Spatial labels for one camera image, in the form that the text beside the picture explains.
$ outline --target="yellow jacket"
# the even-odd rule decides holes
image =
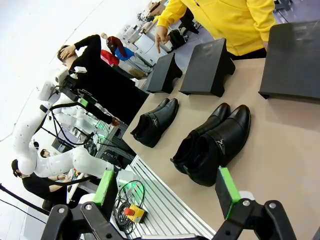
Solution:
[[[157,25],[168,28],[187,7],[215,39],[225,38],[227,50],[237,56],[262,49],[276,24],[274,0],[170,0]]]

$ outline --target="white machine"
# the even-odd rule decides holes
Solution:
[[[17,153],[18,168],[25,175],[35,173],[44,178],[57,176],[75,168],[81,173],[101,178],[105,170],[114,169],[111,163],[91,156],[83,147],[76,147],[59,155],[42,158],[38,156],[37,150],[31,142],[39,125],[46,115],[50,113],[50,108],[61,96],[61,93],[56,90],[57,85],[68,75],[68,69],[65,68],[57,73],[53,81],[47,80],[38,95],[41,105],[35,105],[34,112],[29,114],[29,117],[19,119],[15,125],[13,149]],[[70,102],[72,102],[70,99],[64,97],[59,101],[60,104]]]

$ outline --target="table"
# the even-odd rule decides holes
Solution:
[[[221,103],[230,104],[232,110],[247,105],[252,114],[250,135],[243,150],[228,165],[231,176],[238,190],[252,192],[258,203],[280,201],[297,239],[311,239],[320,225],[319,102],[265,100],[258,94],[265,59],[238,60],[234,64],[236,70],[226,80],[222,98],[178,92],[184,76],[170,95],[151,94],[123,139],[179,198],[217,231],[224,219],[214,187],[196,184],[178,172],[170,158],[188,133],[204,123]],[[130,132],[141,114],[156,108],[166,97],[178,99],[179,111],[158,144],[148,148]],[[257,238],[253,231],[246,230],[239,239]]]

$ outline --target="red emergency stop button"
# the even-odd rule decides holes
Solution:
[[[135,211],[134,210],[132,210],[132,209],[130,209],[130,208],[126,208],[126,209],[124,209],[124,215],[126,215],[126,216],[133,216],[133,215],[135,215]]]

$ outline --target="shoe pair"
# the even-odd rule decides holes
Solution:
[[[250,122],[247,106],[241,105],[230,114],[230,106],[222,103],[189,133],[171,161],[194,182],[210,187],[216,183],[218,167],[225,167],[246,144]]]
[[[179,109],[178,100],[165,98],[154,110],[142,114],[138,125],[130,132],[134,139],[153,148],[161,135],[172,124]]]

